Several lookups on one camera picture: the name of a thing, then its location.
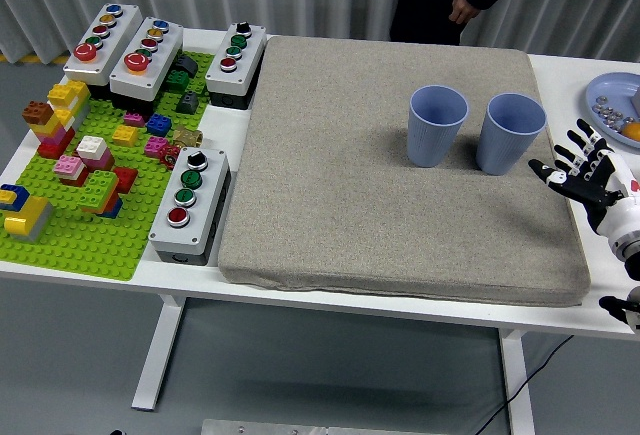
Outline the person's left hand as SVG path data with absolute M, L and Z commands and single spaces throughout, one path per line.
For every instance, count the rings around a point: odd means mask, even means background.
M 468 0 L 453 0 L 448 19 L 457 25 L 466 25 L 482 12 Z

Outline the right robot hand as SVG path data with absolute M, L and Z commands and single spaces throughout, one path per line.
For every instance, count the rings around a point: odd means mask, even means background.
M 586 121 L 567 137 L 577 154 L 556 145 L 552 166 L 528 162 L 532 171 L 554 192 L 580 203 L 591 229 L 614 249 L 639 239 L 639 182 L 625 160 Z

